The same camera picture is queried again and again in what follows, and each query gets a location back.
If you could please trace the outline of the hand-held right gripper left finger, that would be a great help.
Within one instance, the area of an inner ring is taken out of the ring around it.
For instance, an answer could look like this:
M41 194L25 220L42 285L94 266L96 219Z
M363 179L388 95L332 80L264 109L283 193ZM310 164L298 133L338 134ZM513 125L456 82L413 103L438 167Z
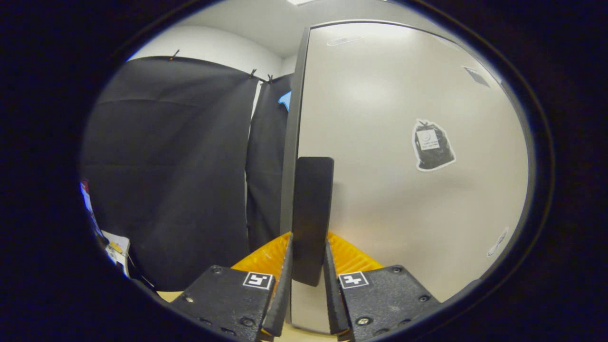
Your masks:
M292 240L287 232L232 267L211 266L170 309L224 340L272 342L286 318Z

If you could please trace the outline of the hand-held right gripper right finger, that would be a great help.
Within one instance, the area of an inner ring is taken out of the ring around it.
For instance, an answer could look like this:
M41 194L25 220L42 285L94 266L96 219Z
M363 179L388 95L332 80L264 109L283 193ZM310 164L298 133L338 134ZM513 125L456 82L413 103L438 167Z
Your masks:
M330 232L324 277L330 333L340 342L364 342L438 309L438 301L404 266L382 266Z

